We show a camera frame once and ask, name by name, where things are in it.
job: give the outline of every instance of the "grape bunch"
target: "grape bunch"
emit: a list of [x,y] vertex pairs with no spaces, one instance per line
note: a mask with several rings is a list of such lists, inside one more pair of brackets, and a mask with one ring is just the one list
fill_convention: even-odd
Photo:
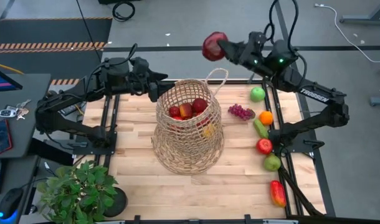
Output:
[[243,109],[241,105],[235,104],[234,106],[229,107],[229,113],[238,116],[239,118],[247,121],[249,119],[255,118],[255,112],[252,109]]

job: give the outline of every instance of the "woven basket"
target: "woven basket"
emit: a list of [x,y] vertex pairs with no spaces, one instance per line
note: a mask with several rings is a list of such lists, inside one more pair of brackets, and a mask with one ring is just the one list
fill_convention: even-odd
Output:
[[[216,71],[225,71],[226,77],[213,93],[207,81]],[[157,127],[153,137],[154,152],[168,170],[183,175],[204,172],[213,166],[223,151],[221,107],[215,94],[224,85],[229,72],[223,68],[214,69],[204,82],[187,79],[175,83],[157,101]],[[196,98],[208,102],[208,107],[196,117],[179,121],[169,116],[172,106],[192,103]]]

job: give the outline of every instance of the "black floor mat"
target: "black floor mat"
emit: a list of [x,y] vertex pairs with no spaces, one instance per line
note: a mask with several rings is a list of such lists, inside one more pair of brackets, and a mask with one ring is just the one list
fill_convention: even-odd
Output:
[[[111,21],[86,20],[94,42],[108,41]],[[18,43],[25,44],[25,48],[17,47]],[[0,21],[0,63],[24,73],[50,73],[54,80],[82,78],[100,63],[90,46],[85,24],[80,19]]]

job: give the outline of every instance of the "computer mouse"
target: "computer mouse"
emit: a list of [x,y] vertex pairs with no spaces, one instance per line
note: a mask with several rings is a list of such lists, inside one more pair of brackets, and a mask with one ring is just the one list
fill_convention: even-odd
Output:
[[21,188],[11,189],[3,197],[0,203],[0,219],[10,218],[17,210],[24,191]]

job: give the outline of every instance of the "basket handle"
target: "basket handle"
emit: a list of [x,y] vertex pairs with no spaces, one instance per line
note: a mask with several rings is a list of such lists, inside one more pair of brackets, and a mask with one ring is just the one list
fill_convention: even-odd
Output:
[[208,76],[207,76],[207,78],[205,78],[205,84],[207,84],[208,85],[208,79],[209,79],[209,77],[214,73],[214,72],[216,72],[216,71],[224,71],[225,73],[226,73],[226,75],[225,75],[225,79],[223,79],[223,82],[217,87],[217,89],[215,90],[215,93],[214,93],[214,96],[216,95],[216,93],[222,88],[222,86],[223,85],[225,85],[225,82],[226,82],[226,80],[227,80],[227,78],[229,77],[229,71],[227,71],[226,69],[224,69],[224,68],[215,68],[214,70],[212,70],[209,74],[208,74]]

